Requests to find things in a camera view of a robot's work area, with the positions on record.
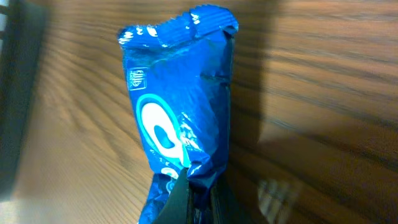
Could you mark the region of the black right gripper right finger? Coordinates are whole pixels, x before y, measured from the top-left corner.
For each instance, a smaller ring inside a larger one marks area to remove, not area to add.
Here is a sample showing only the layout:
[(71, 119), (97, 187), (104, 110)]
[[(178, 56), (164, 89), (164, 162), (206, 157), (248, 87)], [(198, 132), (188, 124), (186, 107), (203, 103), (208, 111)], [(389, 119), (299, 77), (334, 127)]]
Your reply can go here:
[(214, 224), (247, 224), (249, 222), (247, 214), (240, 208), (225, 175), (215, 182), (210, 193)]

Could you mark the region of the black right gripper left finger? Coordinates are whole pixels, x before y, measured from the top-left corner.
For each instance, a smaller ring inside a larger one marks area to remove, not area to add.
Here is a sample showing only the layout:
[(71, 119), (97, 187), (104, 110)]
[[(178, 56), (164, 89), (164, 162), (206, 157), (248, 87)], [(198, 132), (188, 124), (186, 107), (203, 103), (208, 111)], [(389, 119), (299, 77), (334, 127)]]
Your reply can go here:
[(190, 184), (187, 170), (187, 168), (181, 170), (169, 199), (153, 224), (190, 223)]

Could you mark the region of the blue Oreo cookie pack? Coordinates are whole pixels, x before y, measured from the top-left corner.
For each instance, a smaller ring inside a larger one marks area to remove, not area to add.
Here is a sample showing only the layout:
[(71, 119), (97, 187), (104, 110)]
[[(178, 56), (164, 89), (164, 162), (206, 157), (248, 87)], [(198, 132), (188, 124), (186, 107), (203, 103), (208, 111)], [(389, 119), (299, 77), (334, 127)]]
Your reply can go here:
[(123, 69), (143, 150), (154, 172), (139, 217), (152, 223), (186, 172), (195, 223), (229, 154), (234, 36), (232, 12), (194, 7), (157, 25), (119, 31)]

